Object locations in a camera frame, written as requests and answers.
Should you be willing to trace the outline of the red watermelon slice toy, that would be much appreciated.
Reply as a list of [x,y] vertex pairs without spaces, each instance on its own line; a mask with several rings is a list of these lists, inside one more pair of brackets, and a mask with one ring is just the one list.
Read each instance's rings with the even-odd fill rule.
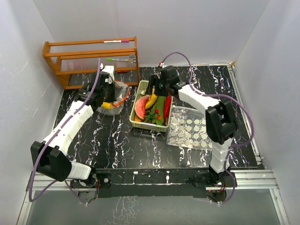
[[145,107],[146,107],[146,104],[149,99],[150,99],[150,96],[146,95],[146,96],[140,97],[137,100],[137,102],[135,103],[135,113],[141,120],[144,119],[144,116],[146,114]]

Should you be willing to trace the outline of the cherry tomato sprig toy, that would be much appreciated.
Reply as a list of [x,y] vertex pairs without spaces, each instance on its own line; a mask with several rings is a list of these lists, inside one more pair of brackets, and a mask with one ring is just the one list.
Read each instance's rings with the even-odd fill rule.
[[146,111],[144,122],[156,124],[157,121],[161,121],[161,119],[162,119],[162,116],[159,114],[158,109],[148,110],[148,111]]

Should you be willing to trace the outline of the pale green perforated basket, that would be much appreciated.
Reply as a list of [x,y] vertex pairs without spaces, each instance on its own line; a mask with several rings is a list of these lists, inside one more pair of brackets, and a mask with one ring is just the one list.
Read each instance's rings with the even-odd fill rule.
[[146,96],[146,94],[145,95],[141,95],[141,92],[142,91],[146,91],[147,86],[148,86],[148,81],[146,81],[146,80],[140,81],[140,83],[138,85],[138,89],[136,91],[135,100],[134,100],[134,104],[133,104],[133,109],[131,111],[129,120],[130,120],[132,126],[135,127],[135,128],[142,128],[142,129],[147,129],[147,130],[154,130],[154,131],[166,132],[167,129],[168,129],[168,127],[169,127],[169,125],[170,125],[170,122],[171,122],[171,109],[172,109],[173,97],[172,97],[172,101],[171,101],[171,105],[170,105],[170,111],[169,111],[169,116],[167,118],[167,121],[166,121],[167,123],[166,124],[163,123],[162,126],[159,126],[159,125],[156,125],[156,124],[151,124],[151,123],[148,123],[148,122],[144,122],[144,119],[143,119],[143,122],[136,122],[134,120],[135,116],[137,116],[136,113],[135,113],[135,103],[137,102],[137,100],[140,97]]

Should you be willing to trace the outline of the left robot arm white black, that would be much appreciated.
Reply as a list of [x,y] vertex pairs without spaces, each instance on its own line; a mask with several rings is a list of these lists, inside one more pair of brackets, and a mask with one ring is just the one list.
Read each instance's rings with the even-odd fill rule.
[[30,148],[36,172],[56,181],[80,180],[85,186],[96,184],[97,176],[91,166],[68,159],[68,149],[84,123],[104,102],[115,101],[114,67],[105,66],[93,74],[92,81],[78,90],[69,110],[41,142]]

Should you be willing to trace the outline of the yellow toy banana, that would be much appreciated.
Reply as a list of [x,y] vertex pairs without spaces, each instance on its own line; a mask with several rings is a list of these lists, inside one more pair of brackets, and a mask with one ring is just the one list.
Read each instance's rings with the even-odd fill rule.
[[146,110],[150,109],[155,104],[157,98],[158,97],[155,95],[154,90],[153,90],[151,97],[149,98],[148,102],[145,105],[145,109]]
[[102,105],[101,105],[102,108],[104,109],[111,109],[113,106],[112,106],[112,103],[108,103],[108,102],[104,102]]

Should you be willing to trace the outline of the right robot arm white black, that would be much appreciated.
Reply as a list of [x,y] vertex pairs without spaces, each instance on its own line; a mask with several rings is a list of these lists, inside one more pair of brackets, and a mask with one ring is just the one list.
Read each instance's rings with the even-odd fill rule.
[[220,186],[225,184],[230,173],[229,151],[238,123],[230,101],[212,98],[197,90],[192,84],[182,81],[173,66],[159,64],[159,75],[149,79],[147,91],[157,96],[178,98],[197,109],[205,116],[206,133],[212,141],[212,158],[206,172],[196,172],[190,179],[195,187]]

